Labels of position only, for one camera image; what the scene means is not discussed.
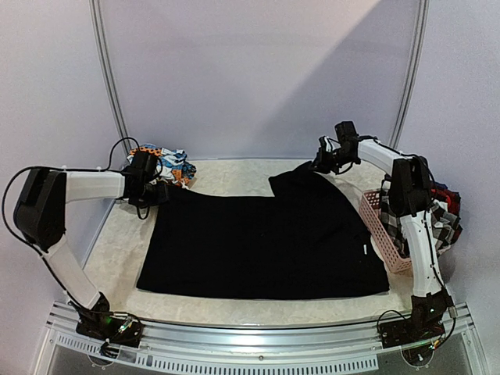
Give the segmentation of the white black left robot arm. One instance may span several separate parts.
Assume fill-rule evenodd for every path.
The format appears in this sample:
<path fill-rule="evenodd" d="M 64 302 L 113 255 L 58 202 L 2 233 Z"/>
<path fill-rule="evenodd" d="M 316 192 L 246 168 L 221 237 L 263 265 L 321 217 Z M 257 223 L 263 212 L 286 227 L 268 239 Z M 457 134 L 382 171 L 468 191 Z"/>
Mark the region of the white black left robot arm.
<path fill-rule="evenodd" d="M 69 299 L 79 309 L 91 310 L 84 322 L 100 339 L 116 333 L 116 322 L 94 309 L 104 298 L 70 247 L 66 207 L 72 202 L 125 199 L 138 212 L 147 212 L 168 198 L 168 187 L 157 182 L 160 163 L 157 155 L 138 150 L 120 171 L 49 166 L 24 169 L 27 178 L 13 212 L 14 225 Z"/>

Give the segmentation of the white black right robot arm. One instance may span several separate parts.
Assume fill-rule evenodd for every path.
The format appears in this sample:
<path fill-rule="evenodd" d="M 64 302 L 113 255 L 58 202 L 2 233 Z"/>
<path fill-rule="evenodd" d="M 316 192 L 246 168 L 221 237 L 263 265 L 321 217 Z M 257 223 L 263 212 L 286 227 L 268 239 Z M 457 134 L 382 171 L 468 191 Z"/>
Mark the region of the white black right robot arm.
<path fill-rule="evenodd" d="M 412 313 L 404 324 L 404 334 L 421 340 L 434 328 L 434 318 L 453 306 L 438 266 L 438 253 L 430 220 L 431 172 L 424 157 L 405 154 L 381 143 L 376 137 L 360 135 L 352 121 L 334 126 L 337 138 L 319 138 L 320 146 L 310 169 L 319 173 L 341 174 L 344 165 L 367 162 L 391 178 L 389 203 L 400 219 L 412 262 Z"/>

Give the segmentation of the black t-shirt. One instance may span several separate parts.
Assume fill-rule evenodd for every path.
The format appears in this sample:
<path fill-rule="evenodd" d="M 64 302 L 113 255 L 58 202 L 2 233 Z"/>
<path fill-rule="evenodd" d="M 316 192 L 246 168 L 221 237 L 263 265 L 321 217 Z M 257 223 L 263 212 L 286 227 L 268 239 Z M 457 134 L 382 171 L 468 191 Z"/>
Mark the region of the black t-shirt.
<path fill-rule="evenodd" d="M 389 290 L 370 232 L 308 164 L 269 179 L 272 195 L 171 187 L 136 286 L 201 298 L 310 300 Z"/>

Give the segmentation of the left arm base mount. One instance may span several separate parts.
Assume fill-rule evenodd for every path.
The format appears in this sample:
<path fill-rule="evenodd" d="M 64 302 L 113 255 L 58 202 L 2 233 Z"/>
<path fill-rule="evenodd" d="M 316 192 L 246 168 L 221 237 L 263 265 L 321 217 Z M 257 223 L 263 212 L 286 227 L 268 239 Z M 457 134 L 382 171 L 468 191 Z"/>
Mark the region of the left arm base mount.
<path fill-rule="evenodd" d="M 76 332 L 107 344 L 138 348 L 145 325 L 129 312 L 112 312 L 108 299 L 99 293 L 97 302 L 85 308 L 78 302 L 70 304 L 78 313 Z"/>

